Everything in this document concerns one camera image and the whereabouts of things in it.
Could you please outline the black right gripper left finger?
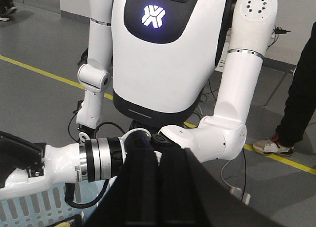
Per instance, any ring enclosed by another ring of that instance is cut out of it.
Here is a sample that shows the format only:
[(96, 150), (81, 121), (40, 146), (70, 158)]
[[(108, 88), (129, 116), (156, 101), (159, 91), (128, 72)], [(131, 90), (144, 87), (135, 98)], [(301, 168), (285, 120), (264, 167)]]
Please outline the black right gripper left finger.
[(156, 227), (158, 225), (158, 161), (152, 149), (135, 149), (87, 227)]

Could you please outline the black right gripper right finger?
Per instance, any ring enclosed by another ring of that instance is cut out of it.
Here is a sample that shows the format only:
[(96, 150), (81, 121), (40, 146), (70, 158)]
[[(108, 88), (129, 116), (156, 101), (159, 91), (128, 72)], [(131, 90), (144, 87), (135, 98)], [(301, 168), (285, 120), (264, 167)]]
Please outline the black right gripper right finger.
[(277, 227), (223, 188), (190, 149), (166, 148), (160, 160), (161, 227)]

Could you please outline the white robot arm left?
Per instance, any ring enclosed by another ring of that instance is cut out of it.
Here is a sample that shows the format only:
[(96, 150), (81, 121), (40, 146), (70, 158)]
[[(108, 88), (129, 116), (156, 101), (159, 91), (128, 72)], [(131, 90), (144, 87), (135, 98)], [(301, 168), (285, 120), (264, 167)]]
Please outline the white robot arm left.
[(87, 155), (80, 180), (117, 174), (95, 139), (104, 93), (141, 130), (189, 148), (201, 162), (236, 158), (277, 16), (277, 0), (89, 0), (86, 88), (77, 115)]

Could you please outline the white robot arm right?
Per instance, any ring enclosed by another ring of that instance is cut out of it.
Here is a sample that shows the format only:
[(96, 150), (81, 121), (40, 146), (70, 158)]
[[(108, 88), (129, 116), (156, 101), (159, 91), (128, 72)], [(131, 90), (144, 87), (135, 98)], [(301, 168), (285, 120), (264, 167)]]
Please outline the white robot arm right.
[[(88, 179), (116, 176), (88, 227), (274, 227), (202, 163), (232, 160), (277, 17), (277, 0), (90, 0), (77, 116)], [(141, 123), (93, 139), (104, 93)]]

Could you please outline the white robot hand holding basket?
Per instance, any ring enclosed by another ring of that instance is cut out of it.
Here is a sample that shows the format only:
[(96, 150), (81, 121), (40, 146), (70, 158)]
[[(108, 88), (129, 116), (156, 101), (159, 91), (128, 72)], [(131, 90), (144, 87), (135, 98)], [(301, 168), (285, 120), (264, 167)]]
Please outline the white robot hand holding basket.
[(0, 133), (0, 198), (36, 194), (58, 183), (86, 180), (84, 149), (78, 143), (53, 147)]

